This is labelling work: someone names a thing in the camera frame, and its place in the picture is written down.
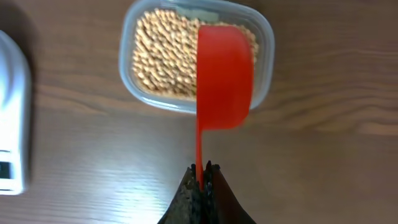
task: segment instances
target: dark textured object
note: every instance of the dark textured object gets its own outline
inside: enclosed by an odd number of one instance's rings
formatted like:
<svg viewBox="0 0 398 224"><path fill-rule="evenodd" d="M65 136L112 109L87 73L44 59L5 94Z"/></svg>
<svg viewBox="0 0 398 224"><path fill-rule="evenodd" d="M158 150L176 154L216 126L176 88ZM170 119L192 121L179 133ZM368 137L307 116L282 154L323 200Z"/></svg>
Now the dark textured object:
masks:
<svg viewBox="0 0 398 224"><path fill-rule="evenodd" d="M158 224L255 224L224 179L219 165L208 161L199 191L195 164L186 171L172 203Z"/></svg>
<svg viewBox="0 0 398 224"><path fill-rule="evenodd" d="M169 209L158 224L199 224L201 193L196 182L195 165L188 168L174 195Z"/></svg>

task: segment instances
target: wooden table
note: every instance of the wooden table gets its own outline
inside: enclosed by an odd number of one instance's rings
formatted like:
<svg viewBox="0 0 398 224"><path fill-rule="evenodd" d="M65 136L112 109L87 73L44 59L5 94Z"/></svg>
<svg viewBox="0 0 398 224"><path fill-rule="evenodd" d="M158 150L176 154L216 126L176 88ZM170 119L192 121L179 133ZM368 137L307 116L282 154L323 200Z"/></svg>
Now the wooden table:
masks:
<svg viewBox="0 0 398 224"><path fill-rule="evenodd" d="M34 68L32 184L0 223L156 223L194 162L195 117L135 99L118 72L130 0L0 0ZM398 222L398 2L247 0L275 32L271 90L206 133L258 223Z"/></svg>

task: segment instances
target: plastic container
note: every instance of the plastic container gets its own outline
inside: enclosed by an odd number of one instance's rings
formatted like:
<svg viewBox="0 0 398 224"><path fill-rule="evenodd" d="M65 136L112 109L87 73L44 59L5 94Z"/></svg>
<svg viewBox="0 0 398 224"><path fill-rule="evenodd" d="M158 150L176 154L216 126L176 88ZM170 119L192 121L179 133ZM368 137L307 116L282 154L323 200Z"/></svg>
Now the plastic container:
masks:
<svg viewBox="0 0 398 224"><path fill-rule="evenodd" d="M219 21L244 25L254 35L259 44L257 63L254 67L254 90L250 109L257 107L266 97L271 84L274 64L275 40L268 21L259 12L240 4L219 0L140 0L128 10L123 25L119 51L119 71L127 89L141 101L166 110L196 113L196 101L180 100L146 93L137 85L132 70L132 54L136 47L134 36L137 20L145 11L155 8L180 11L182 9L201 10L217 15Z"/></svg>

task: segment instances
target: white kitchen scale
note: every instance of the white kitchen scale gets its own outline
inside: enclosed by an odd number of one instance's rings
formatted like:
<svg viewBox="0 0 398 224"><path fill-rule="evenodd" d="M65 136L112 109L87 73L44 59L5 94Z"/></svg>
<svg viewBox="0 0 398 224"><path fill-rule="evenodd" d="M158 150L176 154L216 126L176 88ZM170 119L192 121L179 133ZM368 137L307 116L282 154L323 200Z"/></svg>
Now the white kitchen scale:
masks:
<svg viewBox="0 0 398 224"><path fill-rule="evenodd" d="M27 186L30 85L24 54L0 30L0 195L18 195Z"/></svg>

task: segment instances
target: red measuring cup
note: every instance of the red measuring cup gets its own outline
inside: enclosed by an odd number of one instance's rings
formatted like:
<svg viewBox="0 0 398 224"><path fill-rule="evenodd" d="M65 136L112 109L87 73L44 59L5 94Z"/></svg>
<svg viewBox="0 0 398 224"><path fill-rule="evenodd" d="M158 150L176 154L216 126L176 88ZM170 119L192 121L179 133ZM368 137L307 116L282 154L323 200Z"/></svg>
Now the red measuring cup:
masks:
<svg viewBox="0 0 398 224"><path fill-rule="evenodd" d="M201 26L197 53L196 173L203 190L201 134L230 129L248 115L253 91L253 54L244 34L232 26Z"/></svg>

